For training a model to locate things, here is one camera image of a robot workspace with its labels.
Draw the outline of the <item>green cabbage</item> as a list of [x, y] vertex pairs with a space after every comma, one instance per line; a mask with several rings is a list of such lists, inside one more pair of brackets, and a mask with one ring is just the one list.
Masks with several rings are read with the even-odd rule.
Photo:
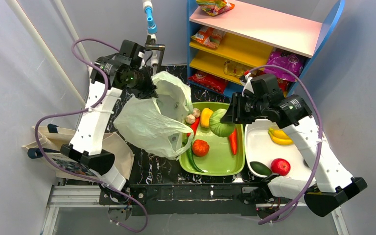
[[226, 113], [226, 109], [218, 109], [210, 117], [210, 130], [219, 137], [228, 137], [235, 130], [234, 123], [222, 123], [221, 120]]

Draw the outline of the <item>translucent white plastic bag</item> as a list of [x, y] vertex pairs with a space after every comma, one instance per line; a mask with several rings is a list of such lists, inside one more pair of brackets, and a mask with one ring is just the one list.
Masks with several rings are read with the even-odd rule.
[[180, 78], [162, 71], [152, 77], [157, 98], [131, 97], [114, 120], [114, 127], [137, 148], [169, 160], [177, 160], [190, 147], [193, 130], [185, 124], [193, 105], [191, 89]]

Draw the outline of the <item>red orange tomato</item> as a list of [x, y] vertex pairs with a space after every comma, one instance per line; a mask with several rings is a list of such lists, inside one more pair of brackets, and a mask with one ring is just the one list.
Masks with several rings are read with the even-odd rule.
[[197, 157], [204, 157], [210, 150], [209, 144], [204, 140], [195, 140], [191, 146], [192, 152]]

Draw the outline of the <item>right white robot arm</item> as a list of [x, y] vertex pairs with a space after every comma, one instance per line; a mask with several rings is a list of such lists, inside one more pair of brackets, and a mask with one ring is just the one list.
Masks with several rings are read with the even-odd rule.
[[298, 202], [305, 203], [317, 216], [324, 217], [367, 188], [366, 181], [354, 177], [339, 162], [323, 136], [320, 115], [298, 95], [284, 97], [275, 76], [264, 74], [248, 80], [249, 89], [235, 92], [222, 123], [251, 124], [257, 119], [275, 123], [291, 138], [311, 169], [305, 181], [274, 173], [259, 183], [256, 193], [268, 199], [288, 198], [289, 202], [261, 222], [280, 220]]

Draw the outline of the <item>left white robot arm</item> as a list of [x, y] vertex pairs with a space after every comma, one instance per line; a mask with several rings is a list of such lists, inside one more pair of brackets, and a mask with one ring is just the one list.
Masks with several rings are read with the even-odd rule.
[[102, 148], [103, 137], [116, 101], [123, 89], [137, 99], [157, 98], [156, 86], [147, 71], [146, 48], [124, 40], [115, 54], [102, 56], [91, 67], [89, 94], [78, 128], [61, 153], [85, 166], [110, 189], [121, 191], [127, 179], [115, 166], [115, 156]]

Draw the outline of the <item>yellow banana bunch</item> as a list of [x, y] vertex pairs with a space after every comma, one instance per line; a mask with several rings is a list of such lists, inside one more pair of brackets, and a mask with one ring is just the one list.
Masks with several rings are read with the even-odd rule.
[[292, 139], [286, 135], [282, 130], [275, 130], [273, 128], [269, 128], [268, 134], [271, 140], [279, 145], [292, 145], [294, 142]]

